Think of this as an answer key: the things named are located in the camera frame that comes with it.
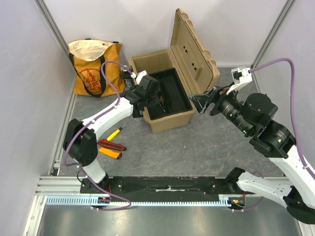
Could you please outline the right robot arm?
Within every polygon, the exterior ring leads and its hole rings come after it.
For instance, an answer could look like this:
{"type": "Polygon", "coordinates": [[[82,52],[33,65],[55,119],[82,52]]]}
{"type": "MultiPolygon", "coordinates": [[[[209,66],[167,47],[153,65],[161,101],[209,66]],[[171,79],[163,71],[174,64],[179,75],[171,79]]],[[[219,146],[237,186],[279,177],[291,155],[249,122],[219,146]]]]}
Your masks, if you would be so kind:
{"type": "Polygon", "coordinates": [[[250,94],[245,102],[237,100],[236,91],[228,87],[213,87],[203,94],[191,94],[189,100],[199,114],[205,113],[210,104],[211,116],[222,114],[235,125],[250,145],[277,165],[291,185],[276,184],[235,167],[227,176],[225,187],[230,193],[240,190],[256,193],[283,206],[296,220],[305,224],[315,223],[315,179],[312,168],[298,153],[295,137],[282,124],[272,118],[278,107],[262,93],[250,94]]]}

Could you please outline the black tool tray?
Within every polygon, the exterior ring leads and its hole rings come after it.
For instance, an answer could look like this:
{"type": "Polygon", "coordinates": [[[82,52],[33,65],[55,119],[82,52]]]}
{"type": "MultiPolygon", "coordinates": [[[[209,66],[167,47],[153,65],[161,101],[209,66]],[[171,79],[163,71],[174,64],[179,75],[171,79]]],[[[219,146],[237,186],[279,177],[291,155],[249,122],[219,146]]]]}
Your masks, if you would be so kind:
{"type": "Polygon", "coordinates": [[[151,73],[149,75],[158,80],[160,86],[159,96],[166,110],[164,113],[160,105],[148,108],[151,120],[192,110],[192,105],[175,68],[151,73]]]}

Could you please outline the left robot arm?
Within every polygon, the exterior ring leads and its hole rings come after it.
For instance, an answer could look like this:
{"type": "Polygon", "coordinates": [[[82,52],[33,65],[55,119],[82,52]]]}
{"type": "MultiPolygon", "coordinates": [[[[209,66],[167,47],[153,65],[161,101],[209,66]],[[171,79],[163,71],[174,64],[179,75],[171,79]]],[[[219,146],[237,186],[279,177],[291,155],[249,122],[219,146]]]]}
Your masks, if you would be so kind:
{"type": "Polygon", "coordinates": [[[65,157],[75,160],[91,181],[97,193],[108,189],[108,174],[97,160],[97,141],[114,124],[160,102],[158,80],[149,76],[136,78],[137,84],[118,95],[108,107],[82,121],[74,118],[67,127],[63,149],[65,157]]]}

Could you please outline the yellow handle screwdriver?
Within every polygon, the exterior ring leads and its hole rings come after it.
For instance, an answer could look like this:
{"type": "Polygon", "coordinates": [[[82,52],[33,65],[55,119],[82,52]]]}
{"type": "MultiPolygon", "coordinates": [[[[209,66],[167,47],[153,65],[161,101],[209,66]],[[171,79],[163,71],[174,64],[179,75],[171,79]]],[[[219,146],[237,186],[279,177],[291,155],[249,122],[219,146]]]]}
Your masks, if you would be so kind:
{"type": "Polygon", "coordinates": [[[109,135],[107,137],[107,141],[111,141],[113,140],[122,130],[124,127],[126,127],[128,125],[128,123],[124,124],[123,126],[121,126],[120,128],[118,128],[117,130],[115,130],[111,135],[109,135]]]}

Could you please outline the tan plastic tool box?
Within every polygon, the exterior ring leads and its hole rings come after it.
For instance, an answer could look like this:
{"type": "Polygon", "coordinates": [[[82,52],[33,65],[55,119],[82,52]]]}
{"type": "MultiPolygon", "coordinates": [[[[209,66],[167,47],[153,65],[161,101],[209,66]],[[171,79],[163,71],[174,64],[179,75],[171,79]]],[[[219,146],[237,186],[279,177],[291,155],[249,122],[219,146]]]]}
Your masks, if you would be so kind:
{"type": "Polygon", "coordinates": [[[129,63],[136,73],[145,70],[160,85],[162,104],[143,112],[153,133],[188,125],[196,111],[189,95],[210,90],[220,76],[211,53],[181,9],[175,13],[170,48],[132,56],[129,63]]]}

